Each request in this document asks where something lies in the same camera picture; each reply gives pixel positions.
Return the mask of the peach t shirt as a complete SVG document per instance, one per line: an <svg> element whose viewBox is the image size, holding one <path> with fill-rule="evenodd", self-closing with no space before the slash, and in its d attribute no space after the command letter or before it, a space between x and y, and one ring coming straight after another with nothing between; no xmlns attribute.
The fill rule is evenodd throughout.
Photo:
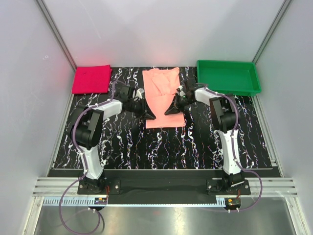
<svg viewBox="0 0 313 235"><path fill-rule="evenodd" d="M147 129L184 127L183 113L165 115L180 86L179 68L169 70L150 69L142 72L147 104L156 116L146 121Z"/></svg>

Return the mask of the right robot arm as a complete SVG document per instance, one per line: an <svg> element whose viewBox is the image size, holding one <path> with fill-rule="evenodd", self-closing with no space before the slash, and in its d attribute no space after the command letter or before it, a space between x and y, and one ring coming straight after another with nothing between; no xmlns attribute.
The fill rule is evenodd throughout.
<svg viewBox="0 0 313 235"><path fill-rule="evenodd" d="M223 175L222 182L215 192L224 191L233 194L241 190L245 178L240 163L238 148L239 111L236 100L232 94L220 94L212 91L205 84L187 80L177 88L174 98L165 111L165 115L178 114L183 109L195 102L203 103L210 107L211 123L222 143L223 150Z"/></svg>

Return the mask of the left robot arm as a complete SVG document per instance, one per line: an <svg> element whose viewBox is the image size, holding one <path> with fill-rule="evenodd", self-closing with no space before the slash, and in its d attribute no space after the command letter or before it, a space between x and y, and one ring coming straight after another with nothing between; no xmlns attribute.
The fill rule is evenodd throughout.
<svg viewBox="0 0 313 235"><path fill-rule="evenodd" d="M108 189L103 167L100 164L98 144L103 131L103 121L123 112L135 114L142 120L154 120L156 116L149 108L143 88L122 85L111 98L89 107L81 106L74 113L69 135L83 164L79 187L100 194Z"/></svg>

